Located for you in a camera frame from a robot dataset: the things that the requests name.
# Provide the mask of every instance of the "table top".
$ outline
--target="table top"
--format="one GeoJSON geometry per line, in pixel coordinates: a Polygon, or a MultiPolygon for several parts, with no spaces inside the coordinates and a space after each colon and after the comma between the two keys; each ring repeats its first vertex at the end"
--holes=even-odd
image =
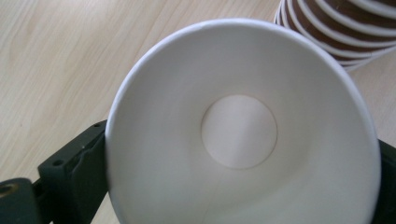
{"type": "MultiPolygon", "coordinates": [[[[121,82],[153,45],[216,18],[273,21],[279,0],[0,2],[0,180],[36,167],[107,119],[121,82]]],[[[396,51],[349,72],[378,138],[396,146],[396,51]]],[[[93,223],[118,223],[108,197],[93,223]]]]}

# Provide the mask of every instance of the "wooden table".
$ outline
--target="wooden table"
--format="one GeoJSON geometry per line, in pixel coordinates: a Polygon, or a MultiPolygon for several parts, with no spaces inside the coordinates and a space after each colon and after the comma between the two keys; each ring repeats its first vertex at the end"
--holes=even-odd
{"type": "MultiPolygon", "coordinates": [[[[36,167],[106,119],[134,63],[198,21],[272,21],[278,0],[12,0],[0,2],[0,180],[36,167]]],[[[380,139],[396,146],[396,52],[350,73],[380,139]]],[[[118,223],[106,197],[93,223],[118,223]]]]}

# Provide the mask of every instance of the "brown and white striped cups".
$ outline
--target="brown and white striped cups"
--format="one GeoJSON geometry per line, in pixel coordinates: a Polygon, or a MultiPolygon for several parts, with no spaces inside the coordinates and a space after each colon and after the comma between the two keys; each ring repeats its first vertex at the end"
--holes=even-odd
{"type": "Polygon", "coordinates": [[[275,23],[353,70],[396,49],[395,0],[282,0],[275,23]]]}

